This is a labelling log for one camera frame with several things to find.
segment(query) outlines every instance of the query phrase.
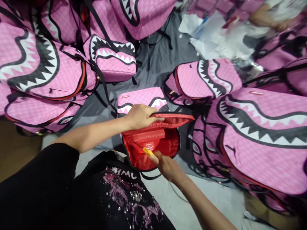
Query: shark eye graphic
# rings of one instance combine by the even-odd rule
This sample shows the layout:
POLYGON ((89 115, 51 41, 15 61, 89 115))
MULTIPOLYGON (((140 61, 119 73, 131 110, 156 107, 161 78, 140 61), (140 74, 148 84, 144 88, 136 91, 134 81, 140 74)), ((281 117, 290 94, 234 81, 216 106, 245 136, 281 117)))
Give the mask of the shark eye graphic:
POLYGON ((205 145, 207 150, 209 150, 212 153, 217 154, 218 152, 216 151, 215 147, 213 146, 213 144, 211 143, 211 141, 205 137, 205 145))
POLYGON ((193 153, 196 153, 197 155, 202 155, 201 153, 201 149, 199 148, 198 144, 193 141, 193 145, 192 145, 192 148, 193 148, 193 153))

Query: person's right hand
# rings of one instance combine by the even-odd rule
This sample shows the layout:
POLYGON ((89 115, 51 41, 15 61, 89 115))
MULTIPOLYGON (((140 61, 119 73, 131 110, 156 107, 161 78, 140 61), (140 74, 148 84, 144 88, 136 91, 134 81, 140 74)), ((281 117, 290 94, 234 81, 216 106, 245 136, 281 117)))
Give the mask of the person's right hand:
POLYGON ((160 151, 154 152, 157 158, 153 158, 152 161, 155 162, 160 170, 160 173, 170 182, 178 186, 178 183, 187 177, 187 175, 182 171, 180 166, 169 156, 163 155, 160 151))
POLYGON ((290 27, 291 23, 292 23, 292 20, 291 20, 291 19, 282 21, 282 22, 280 22, 280 23, 277 24, 276 29, 277 29, 279 32, 282 32, 282 31, 286 30, 288 27, 290 27))

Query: person's left hand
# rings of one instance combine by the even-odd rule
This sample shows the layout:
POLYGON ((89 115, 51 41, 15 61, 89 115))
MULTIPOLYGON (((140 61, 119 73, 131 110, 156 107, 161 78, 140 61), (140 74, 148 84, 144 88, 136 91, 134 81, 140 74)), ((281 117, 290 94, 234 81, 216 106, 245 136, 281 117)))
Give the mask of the person's left hand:
POLYGON ((129 130, 142 129, 150 126, 155 121, 164 121, 164 118, 150 117, 152 113, 158 112, 156 108, 144 104, 135 104, 124 117, 129 130))

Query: red trim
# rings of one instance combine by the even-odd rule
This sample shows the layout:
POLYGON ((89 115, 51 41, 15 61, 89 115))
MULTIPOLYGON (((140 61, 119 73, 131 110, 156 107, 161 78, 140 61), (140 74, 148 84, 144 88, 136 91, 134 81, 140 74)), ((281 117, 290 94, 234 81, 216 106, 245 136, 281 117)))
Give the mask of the red trim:
POLYGON ((73 92, 71 95, 65 96, 65 97, 45 97, 44 96, 43 98, 48 99, 48 100, 58 101, 58 100, 69 99, 71 97, 74 97, 76 94, 78 94, 80 92, 80 89, 82 88, 82 85, 84 83, 85 76, 86 76, 86 67, 85 67, 85 62, 84 61, 81 61, 81 67, 82 67, 82 75, 81 75, 81 78, 79 80, 79 84, 78 84, 77 89, 75 90, 75 92, 73 92))
POLYGON ((174 78, 175 78, 175 82, 176 82, 177 88, 178 88, 178 90, 181 92, 181 94, 182 94, 183 96, 188 97, 188 98, 193 99, 193 100, 201 100, 202 97, 190 97, 190 96, 186 95, 186 94, 183 92, 183 90, 182 90, 182 88, 181 88, 181 86, 180 86, 180 83, 179 83, 179 78, 178 78, 177 70, 178 70, 178 66, 175 68, 175 71, 174 71, 174 78))
POLYGON ((260 183, 260 182, 258 182, 258 181, 256 181, 256 180, 254 180, 254 179, 248 177, 247 175, 245 175, 245 174, 242 173, 241 171, 239 171, 239 170, 236 168, 236 166, 234 166, 234 164, 231 162, 231 160, 229 159, 229 157, 228 157, 228 155, 227 155, 225 149, 222 147, 222 146, 223 146, 224 133, 223 133, 222 135, 223 135, 223 137, 220 138, 220 143, 219 143, 220 146, 221 146, 222 155, 226 158, 228 164, 229 164, 233 169, 235 169, 241 176, 243 176, 244 178, 250 180, 250 181, 253 182, 254 184, 260 185, 260 186, 262 186, 262 187, 264 187, 264 188, 267 188, 267 189, 269 189, 269 190, 272 190, 272 191, 281 192, 281 191, 278 191, 278 190, 273 189, 273 188, 271 188, 271 187, 268 187, 268 186, 266 186, 266 185, 264 185, 264 184, 262 184, 262 183, 260 183))

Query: human arm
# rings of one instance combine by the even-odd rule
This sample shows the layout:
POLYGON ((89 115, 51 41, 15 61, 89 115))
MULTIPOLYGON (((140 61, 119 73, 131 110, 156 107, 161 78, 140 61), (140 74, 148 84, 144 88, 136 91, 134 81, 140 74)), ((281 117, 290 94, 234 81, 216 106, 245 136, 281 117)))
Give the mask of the human arm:
POLYGON ((208 200, 194 182, 182 171, 172 158, 161 152, 154 153, 152 160, 161 174, 174 183, 191 204, 202 229, 234 230, 236 227, 208 200))
POLYGON ((283 31, 287 29, 292 23, 292 19, 277 22, 270 14, 268 14, 268 11, 280 2, 282 2, 282 0, 266 1, 248 18, 248 20, 250 21, 250 23, 256 26, 270 27, 278 31, 283 31))
POLYGON ((119 133, 141 129, 157 120, 164 120, 164 118, 150 117, 157 111, 156 108, 136 104, 125 117, 76 128, 53 143, 64 143, 78 150, 79 153, 84 153, 119 133))

